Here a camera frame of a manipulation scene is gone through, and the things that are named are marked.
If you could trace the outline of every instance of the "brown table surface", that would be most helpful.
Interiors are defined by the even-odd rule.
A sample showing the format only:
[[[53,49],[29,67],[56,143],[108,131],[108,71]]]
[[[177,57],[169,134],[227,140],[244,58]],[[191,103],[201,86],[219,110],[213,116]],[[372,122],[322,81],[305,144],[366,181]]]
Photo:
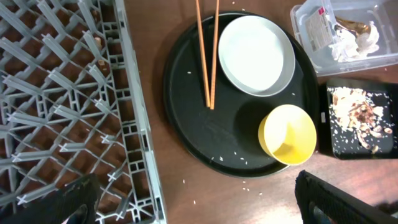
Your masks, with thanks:
[[[195,1],[125,3],[169,223],[301,223],[294,186],[303,169],[368,204],[398,201],[397,160],[341,161],[314,154],[301,166],[270,177],[246,179],[245,184],[244,179],[228,177],[203,165],[182,146],[167,122],[162,101],[165,59],[178,36],[195,22]],[[220,0],[220,10],[245,9],[266,16],[292,34],[290,10],[302,3],[303,0]],[[202,0],[201,9],[203,15],[214,13],[215,0]],[[397,72],[395,65],[340,77],[397,83]]]

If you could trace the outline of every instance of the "white bowl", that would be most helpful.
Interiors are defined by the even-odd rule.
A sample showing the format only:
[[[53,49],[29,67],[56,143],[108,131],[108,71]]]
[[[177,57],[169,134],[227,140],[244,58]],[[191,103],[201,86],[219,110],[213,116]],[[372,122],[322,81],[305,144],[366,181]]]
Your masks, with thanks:
[[[250,95],[275,95],[293,78],[292,44],[281,28],[263,17],[243,16],[229,23],[218,55],[231,83]]]

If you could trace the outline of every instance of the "dish rack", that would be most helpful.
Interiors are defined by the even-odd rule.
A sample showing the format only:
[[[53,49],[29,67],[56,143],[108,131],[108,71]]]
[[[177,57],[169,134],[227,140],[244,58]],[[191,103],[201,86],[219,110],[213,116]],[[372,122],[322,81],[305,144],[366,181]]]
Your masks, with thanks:
[[[0,219],[89,173],[99,223],[166,223],[123,0],[0,2]]]

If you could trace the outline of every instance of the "black tray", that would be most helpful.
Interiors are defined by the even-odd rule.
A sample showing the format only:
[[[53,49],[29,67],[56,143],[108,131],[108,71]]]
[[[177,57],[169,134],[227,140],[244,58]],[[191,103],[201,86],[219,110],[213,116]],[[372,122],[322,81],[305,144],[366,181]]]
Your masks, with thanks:
[[[220,14],[219,36],[231,21],[246,15],[255,14]],[[202,24],[208,74],[211,74],[214,17],[204,19]],[[260,177],[279,172],[287,165],[262,150],[257,138],[261,120],[275,107],[293,104],[303,108],[317,124],[319,98],[315,71],[303,48],[287,35],[296,57],[295,74],[289,86],[272,97],[245,94],[228,81],[217,61],[214,111],[205,106],[197,25],[192,25],[175,43],[165,67],[165,109],[185,147],[202,163],[238,177]]]
[[[371,99],[373,100],[374,104],[384,108],[384,116],[382,117],[382,121],[380,121],[380,125],[383,127],[383,129],[391,128],[393,132],[392,134],[386,134],[384,131],[381,131],[384,138],[375,138],[370,135],[365,138],[365,141],[371,146],[377,145],[380,147],[375,154],[371,154],[370,150],[362,147],[354,132],[343,132],[335,122],[336,117],[331,112],[332,109],[329,108],[333,102],[333,96],[331,94],[331,90],[328,91],[328,88],[332,89],[335,87],[360,88],[365,90],[367,93],[373,93]],[[396,116],[398,115],[398,110],[397,105],[394,103],[398,102],[397,84],[334,78],[327,82],[326,88],[323,91],[326,93],[326,99],[324,100],[327,102],[327,104],[322,106],[322,111],[325,112],[325,119],[322,120],[320,125],[324,126],[322,130],[327,130],[324,133],[330,138],[330,140],[327,142],[330,144],[329,148],[335,157],[339,159],[398,158],[396,129]]]

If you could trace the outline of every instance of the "round black tray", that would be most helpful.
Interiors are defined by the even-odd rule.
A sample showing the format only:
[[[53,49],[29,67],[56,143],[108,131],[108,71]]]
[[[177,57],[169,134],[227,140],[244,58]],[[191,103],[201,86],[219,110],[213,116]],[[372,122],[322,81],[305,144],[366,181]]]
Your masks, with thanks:
[[[234,19],[248,12],[220,14],[219,36]],[[209,80],[213,50],[214,17],[203,20]],[[214,170],[238,177],[260,177],[287,165],[269,157],[257,138],[261,120],[275,107],[293,104],[303,108],[317,125],[318,82],[303,48],[287,32],[295,52],[296,68],[289,86],[272,97],[255,97],[233,86],[217,60],[215,110],[206,107],[197,25],[175,43],[165,66],[164,103],[177,135],[196,158]]]

